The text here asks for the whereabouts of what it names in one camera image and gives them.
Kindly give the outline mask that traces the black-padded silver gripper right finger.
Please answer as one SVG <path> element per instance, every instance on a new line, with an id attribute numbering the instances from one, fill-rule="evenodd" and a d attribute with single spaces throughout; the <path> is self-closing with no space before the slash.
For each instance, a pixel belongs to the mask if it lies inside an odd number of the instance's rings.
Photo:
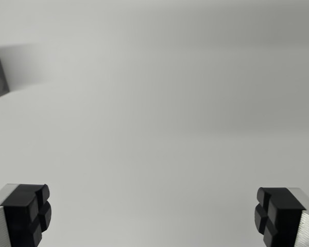
<path id="1" fill-rule="evenodd" d="M 266 246 L 309 247 L 309 197 L 300 188 L 260 187 L 254 210 Z"/>

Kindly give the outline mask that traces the black-padded silver gripper left finger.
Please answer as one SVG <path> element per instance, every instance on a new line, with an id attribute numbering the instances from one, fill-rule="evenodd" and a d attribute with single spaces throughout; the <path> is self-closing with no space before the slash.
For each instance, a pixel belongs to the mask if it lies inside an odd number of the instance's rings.
<path id="1" fill-rule="evenodd" d="M 0 246 L 38 246 L 51 221 L 46 184 L 6 184 L 0 190 Z"/>

